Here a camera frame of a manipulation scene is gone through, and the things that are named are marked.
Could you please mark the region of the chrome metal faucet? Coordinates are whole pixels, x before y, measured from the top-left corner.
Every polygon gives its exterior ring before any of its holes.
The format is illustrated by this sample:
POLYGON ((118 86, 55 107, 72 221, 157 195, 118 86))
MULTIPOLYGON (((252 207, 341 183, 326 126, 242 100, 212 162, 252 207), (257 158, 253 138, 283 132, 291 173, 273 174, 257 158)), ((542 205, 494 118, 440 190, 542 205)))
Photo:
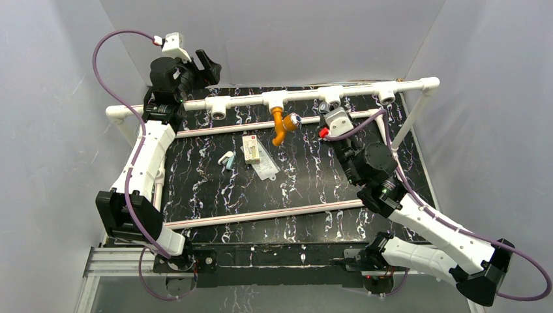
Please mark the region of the chrome metal faucet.
POLYGON ((333 110, 338 109, 340 106, 341 106, 340 101, 333 101, 333 102, 322 101, 318 105, 318 113, 320 115, 326 115, 328 113, 331 113, 333 110))

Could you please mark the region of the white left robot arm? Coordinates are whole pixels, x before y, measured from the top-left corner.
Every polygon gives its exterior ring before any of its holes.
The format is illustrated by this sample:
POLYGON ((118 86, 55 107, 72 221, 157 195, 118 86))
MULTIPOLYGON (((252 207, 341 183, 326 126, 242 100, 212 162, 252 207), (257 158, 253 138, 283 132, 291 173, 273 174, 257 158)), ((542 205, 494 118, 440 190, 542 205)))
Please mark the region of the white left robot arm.
POLYGON ((138 114, 140 131, 120 176, 108 191, 100 191, 95 203, 110 237, 139 243, 156 250, 178 271, 187 271, 195 261, 185 248, 183 235, 164 225, 164 215, 154 205, 153 191, 159 168, 183 120, 186 96, 216 85, 221 65, 203 50, 196 50, 203 65, 179 57, 159 57, 150 64, 152 85, 138 114))

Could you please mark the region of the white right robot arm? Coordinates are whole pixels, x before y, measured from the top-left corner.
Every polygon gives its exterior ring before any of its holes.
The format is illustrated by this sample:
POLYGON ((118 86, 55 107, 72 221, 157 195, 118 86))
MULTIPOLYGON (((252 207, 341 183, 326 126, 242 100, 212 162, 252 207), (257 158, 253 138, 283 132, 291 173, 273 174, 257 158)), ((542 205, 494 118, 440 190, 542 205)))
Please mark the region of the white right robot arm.
POLYGON ((492 306, 509 270, 514 246, 477 237, 464 226, 422 201, 400 175, 388 146, 373 142, 359 147, 355 140, 329 144, 348 181, 359 186, 364 207, 410 228, 434 245, 427 248, 393 235, 378 235, 366 248, 368 264, 415 269, 452 284, 465 298, 492 306))

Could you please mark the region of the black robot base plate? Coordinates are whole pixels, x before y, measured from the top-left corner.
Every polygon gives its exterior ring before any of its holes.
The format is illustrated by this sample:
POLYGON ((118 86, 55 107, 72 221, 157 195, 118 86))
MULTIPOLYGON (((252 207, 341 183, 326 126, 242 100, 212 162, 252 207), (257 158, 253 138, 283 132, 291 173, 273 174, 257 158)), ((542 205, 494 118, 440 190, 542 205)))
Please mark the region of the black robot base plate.
POLYGON ((268 243, 192 245, 200 264, 199 286, 337 285, 387 293, 402 268, 366 255, 366 243, 268 243))

